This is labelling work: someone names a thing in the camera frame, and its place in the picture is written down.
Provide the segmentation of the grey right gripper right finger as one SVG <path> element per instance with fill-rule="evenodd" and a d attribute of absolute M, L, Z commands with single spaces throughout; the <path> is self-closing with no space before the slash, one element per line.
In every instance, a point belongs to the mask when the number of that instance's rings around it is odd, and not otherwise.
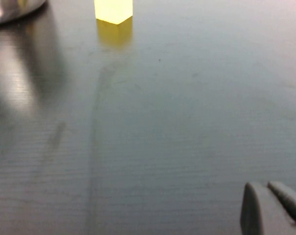
<path fill-rule="evenodd" d="M 277 197 L 289 216 L 296 222 L 296 191 L 278 181 L 269 181 L 267 187 Z"/>

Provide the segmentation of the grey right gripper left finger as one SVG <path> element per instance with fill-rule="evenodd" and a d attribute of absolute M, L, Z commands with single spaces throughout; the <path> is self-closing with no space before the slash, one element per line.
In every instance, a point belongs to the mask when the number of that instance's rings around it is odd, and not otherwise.
<path fill-rule="evenodd" d="M 243 235 L 282 235 L 289 219 L 278 199 L 260 183 L 246 183 L 240 214 Z"/>

